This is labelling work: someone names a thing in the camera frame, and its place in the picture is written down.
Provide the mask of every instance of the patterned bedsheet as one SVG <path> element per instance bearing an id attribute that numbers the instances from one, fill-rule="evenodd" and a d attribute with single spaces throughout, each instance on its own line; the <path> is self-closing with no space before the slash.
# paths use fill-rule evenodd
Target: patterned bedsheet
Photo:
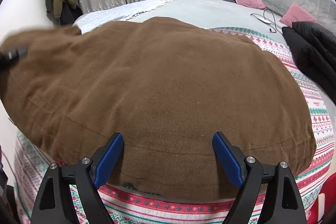
<path id="1" fill-rule="evenodd" d="M 286 45 L 250 29 L 226 27 L 212 30 L 248 36 L 262 50 L 275 54 L 299 84 L 309 107 L 316 140 L 313 161 L 307 170 L 295 178 L 305 211 L 308 213 L 322 188 L 334 153 L 334 134 L 330 117 L 316 85 L 297 69 Z M 19 217 L 24 224 L 30 223 L 34 200 L 50 162 L 51 159 L 48 159 L 21 132 L 18 132 L 15 158 L 16 201 Z M 88 223 L 76 186 L 71 185 L 70 188 L 80 223 Z M 137 192 L 129 185 L 123 187 L 105 185 L 99 189 L 99 192 L 114 223 L 120 224 L 222 223 L 233 204 L 232 199 L 212 203 L 176 202 Z M 260 195 L 250 224 L 257 223 L 263 201 L 264 195 Z"/>

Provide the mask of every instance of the blue gripper pad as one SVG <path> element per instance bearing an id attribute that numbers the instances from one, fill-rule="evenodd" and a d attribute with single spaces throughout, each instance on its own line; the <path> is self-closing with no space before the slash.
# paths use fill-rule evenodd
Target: blue gripper pad
<path id="1" fill-rule="evenodd" d="M 241 167 L 218 133 L 212 138 L 212 147 L 225 170 L 229 182 L 241 188 L 244 184 L 241 176 Z"/>
<path id="2" fill-rule="evenodd" d="M 123 148 L 124 138 L 121 134 L 118 134 L 105 155 L 102 157 L 100 163 L 97 165 L 96 176 L 93 182 L 93 186 L 96 189 L 99 189 L 100 186 L 106 184 Z"/>

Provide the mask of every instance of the gray bed sheet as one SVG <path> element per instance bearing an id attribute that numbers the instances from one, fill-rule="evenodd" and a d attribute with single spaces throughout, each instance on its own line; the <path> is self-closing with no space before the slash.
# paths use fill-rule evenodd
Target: gray bed sheet
<path id="1" fill-rule="evenodd" d="M 180 21 L 198 26 L 200 28 L 217 27 L 242 27 L 261 32 L 276 41 L 285 45 L 286 41 L 281 33 L 271 33 L 269 27 L 251 16 L 251 13 L 262 15 L 263 11 L 230 3 L 223 0 L 176 0 L 167 3 L 156 10 L 141 14 L 130 21 L 143 22 L 152 17 L 171 17 Z M 265 16 L 273 20 L 271 13 L 266 12 Z M 280 15 L 274 14 L 277 25 L 284 25 L 278 20 Z M 320 90 L 325 106 L 330 113 L 330 119 L 334 130 L 336 130 L 336 106 L 326 93 Z M 333 157 L 328 176 L 336 172 L 336 157 Z"/>

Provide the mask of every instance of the brown fabric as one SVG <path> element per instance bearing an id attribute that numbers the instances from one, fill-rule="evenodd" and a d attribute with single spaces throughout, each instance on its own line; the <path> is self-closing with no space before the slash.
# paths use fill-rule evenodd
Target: brown fabric
<path id="1" fill-rule="evenodd" d="M 245 155 L 305 170 L 315 140 L 305 98 L 285 66 L 246 36 L 152 18 L 20 33 L 0 50 L 28 55 L 0 74 L 0 98 L 38 147 L 68 164 L 114 132 L 123 156 L 110 183 L 183 200 L 236 195 L 216 162 L 222 131 Z"/>
<path id="2" fill-rule="evenodd" d="M 60 18 L 62 14 L 63 2 L 68 2 L 69 5 L 76 9 L 77 0 L 52 0 L 53 1 L 53 14 L 55 18 Z"/>

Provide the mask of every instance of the black jacket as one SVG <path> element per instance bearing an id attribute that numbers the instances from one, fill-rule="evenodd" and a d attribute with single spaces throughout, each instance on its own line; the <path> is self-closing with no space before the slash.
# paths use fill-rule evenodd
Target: black jacket
<path id="1" fill-rule="evenodd" d="M 282 32 L 296 66 L 336 104 L 336 37 L 316 23 L 293 22 L 292 26 L 295 29 L 283 27 Z"/>
<path id="2" fill-rule="evenodd" d="M 323 56 L 336 71 L 336 37 L 320 24 L 309 21 L 292 23 L 292 28 Z"/>

